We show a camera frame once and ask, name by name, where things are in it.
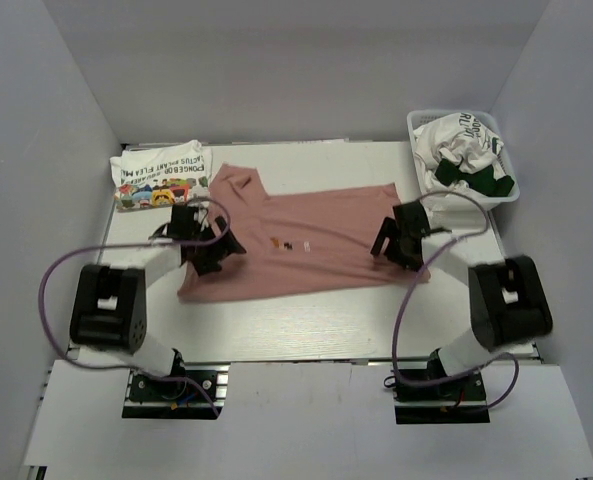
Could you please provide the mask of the pink t-shirt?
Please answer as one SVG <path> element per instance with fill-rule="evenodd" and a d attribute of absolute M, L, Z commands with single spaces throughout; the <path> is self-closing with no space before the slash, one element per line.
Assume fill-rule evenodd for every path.
<path fill-rule="evenodd" d="M 184 303 L 406 285 L 415 276 L 370 253 L 399 202 L 394 184 L 271 196 L 256 169 L 224 164 L 209 192 L 246 252 L 228 256 L 216 273 L 188 268 L 177 292 Z"/>

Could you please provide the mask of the dark green t-shirt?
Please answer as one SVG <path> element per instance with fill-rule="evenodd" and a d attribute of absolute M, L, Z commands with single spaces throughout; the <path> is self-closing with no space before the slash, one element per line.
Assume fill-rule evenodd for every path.
<path fill-rule="evenodd" d="M 496 179 L 492 165 L 475 173 L 466 173 L 447 159 L 440 161 L 435 176 L 446 187 L 465 184 L 471 190 L 487 197 L 507 197 L 515 186 L 515 180 L 509 175 Z"/>

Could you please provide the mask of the white t-shirt green lettering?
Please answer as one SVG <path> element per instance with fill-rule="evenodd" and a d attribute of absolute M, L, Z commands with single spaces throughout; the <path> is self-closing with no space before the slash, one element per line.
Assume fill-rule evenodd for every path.
<path fill-rule="evenodd" d="M 504 143 L 479 117 L 458 112 L 440 117 L 413 130 L 415 157 L 429 171 L 447 160 L 461 172 L 474 174 L 491 167 L 495 178 L 505 172 L 501 165 Z"/>

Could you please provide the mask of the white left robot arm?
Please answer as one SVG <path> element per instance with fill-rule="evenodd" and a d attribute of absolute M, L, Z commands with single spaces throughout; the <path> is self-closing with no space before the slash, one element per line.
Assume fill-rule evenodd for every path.
<path fill-rule="evenodd" d="M 69 335 L 72 343 L 114 356 L 120 367 L 153 377 L 164 398 L 187 387 L 181 354 L 148 332 L 147 291 L 169 273 L 191 266 L 198 275 L 218 273 L 246 249 L 231 228 L 231 215 L 211 201 L 171 208 L 170 219 L 144 243 L 112 244 L 132 254 L 120 262 L 87 264 L 81 271 Z"/>

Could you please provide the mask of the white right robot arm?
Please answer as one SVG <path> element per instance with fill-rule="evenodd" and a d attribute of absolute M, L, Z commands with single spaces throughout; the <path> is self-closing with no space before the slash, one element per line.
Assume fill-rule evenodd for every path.
<path fill-rule="evenodd" d="M 531 257 L 485 263 L 458 249 L 491 228 L 484 208 L 478 203 L 473 206 L 482 216 L 482 225 L 458 234 L 431 219 L 421 199 L 396 205 L 393 215 L 383 220 L 371 248 L 372 256 L 383 255 L 413 274 L 393 327 L 391 364 L 396 383 L 429 388 L 442 399 L 453 397 L 462 389 L 464 378 L 494 361 L 513 359 L 514 346 L 546 337 L 553 330 L 553 317 Z M 411 297 L 432 266 L 467 288 L 470 323 L 455 340 L 430 354 L 426 377 L 414 380 L 399 368 L 399 334 Z"/>

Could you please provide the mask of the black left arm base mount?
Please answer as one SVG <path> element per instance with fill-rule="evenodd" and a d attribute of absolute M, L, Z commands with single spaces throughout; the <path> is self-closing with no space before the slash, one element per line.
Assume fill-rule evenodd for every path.
<path fill-rule="evenodd" d="M 224 407 L 228 365 L 187 365 L 186 376 L 200 385 L 218 412 Z M 123 419 L 216 420 L 209 402 L 193 384 L 157 382 L 131 373 L 122 408 Z"/>

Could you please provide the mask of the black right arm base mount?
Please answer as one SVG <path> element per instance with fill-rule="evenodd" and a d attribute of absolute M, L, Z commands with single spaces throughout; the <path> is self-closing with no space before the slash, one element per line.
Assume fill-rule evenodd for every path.
<path fill-rule="evenodd" d="M 487 424 L 487 395 L 480 373 L 436 387 L 410 387 L 393 374 L 383 380 L 393 393 L 397 425 Z"/>

